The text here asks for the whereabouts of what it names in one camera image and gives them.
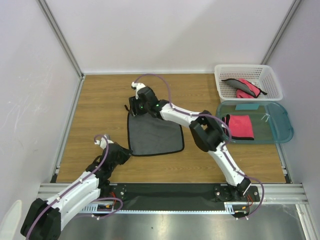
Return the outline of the yellow and black towel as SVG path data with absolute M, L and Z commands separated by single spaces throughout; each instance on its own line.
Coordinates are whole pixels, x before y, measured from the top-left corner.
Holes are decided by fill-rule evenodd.
M 151 157 L 179 153 L 185 148 L 182 127 L 149 114 L 127 114 L 127 139 L 132 155 Z

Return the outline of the white perforated plastic basket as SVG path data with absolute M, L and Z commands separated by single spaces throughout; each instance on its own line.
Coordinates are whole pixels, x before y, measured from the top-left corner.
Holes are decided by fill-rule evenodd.
M 261 94 L 252 101 L 274 101 L 283 99 L 280 83 L 268 65 L 260 64 L 218 64 L 214 67 L 216 88 L 221 102 L 245 101 L 244 98 L 236 97 L 236 88 L 224 82 L 226 79 L 245 79 L 267 94 Z

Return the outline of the aluminium frame rail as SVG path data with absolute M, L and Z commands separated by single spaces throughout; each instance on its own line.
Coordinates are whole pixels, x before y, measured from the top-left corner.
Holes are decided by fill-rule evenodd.
M 69 186 L 69 183 L 42 183 L 39 187 L 37 197 L 47 199 Z M 263 204 L 297 204 L 309 203 L 304 187 L 299 184 L 266 183 L 264 186 Z

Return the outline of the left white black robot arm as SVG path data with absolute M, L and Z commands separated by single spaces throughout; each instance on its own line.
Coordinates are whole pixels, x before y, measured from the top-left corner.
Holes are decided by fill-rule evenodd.
M 111 194 L 109 178 L 131 156 L 130 149 L 109 141 L 102 154 L 67 188 L 46 200 L 33 201 L 20 229 L 21 235 L 27 240 L 57 240 L 65 226 L 95 201 L 111 201 L 111 212 L 118 212 L 123 200 Z

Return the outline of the pink and black towel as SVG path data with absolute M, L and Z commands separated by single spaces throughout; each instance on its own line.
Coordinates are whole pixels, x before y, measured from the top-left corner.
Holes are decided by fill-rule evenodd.
M 253 141 L 254 131 L 249 115 L 227 114 L 221 119 L 231 131 L 232 140 Z

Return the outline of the teal transparent plastic tray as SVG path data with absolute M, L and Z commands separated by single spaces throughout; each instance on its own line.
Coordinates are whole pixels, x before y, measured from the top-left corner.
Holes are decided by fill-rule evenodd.
M 226 115 L 249 115 L 254 140 L 233 140 L 235 144 L 279 144 L 287 143 L 294 130 L 286 109 L 274 101 L 224 101 L 217 110 L 219 119 Z

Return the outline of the white object at left edge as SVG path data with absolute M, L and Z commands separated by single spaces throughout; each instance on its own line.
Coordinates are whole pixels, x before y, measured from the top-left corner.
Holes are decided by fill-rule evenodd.
M 0 224 L 0 240 L 13 240 L 22 216 L 23 202 L 16 200 Z

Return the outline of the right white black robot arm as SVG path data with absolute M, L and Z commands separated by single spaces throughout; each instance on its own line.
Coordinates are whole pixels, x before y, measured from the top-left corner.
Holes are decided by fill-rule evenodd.
M 154 91 L 143 83 L 132 83 L 135 96 L 129 99 L 133 116 L 149 114 L 163 121 L 170 121 L 190 130 L 195 145 L 208 153 L 222 171 L 231 187 L 230 195 L 236 201 L 248 196 L 251 180 L 237 166 L 224 139 L 223 122 L 208 111 L 194 112 L 178 107 L 168 100 L 159 100 Z

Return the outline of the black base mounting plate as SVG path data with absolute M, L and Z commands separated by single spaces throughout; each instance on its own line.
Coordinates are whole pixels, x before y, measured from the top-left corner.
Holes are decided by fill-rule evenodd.
M 222 211 L 225 203 L 259 203 L 256 186 L 241 196 L 226 183 L 111 183 L 126 211 Z

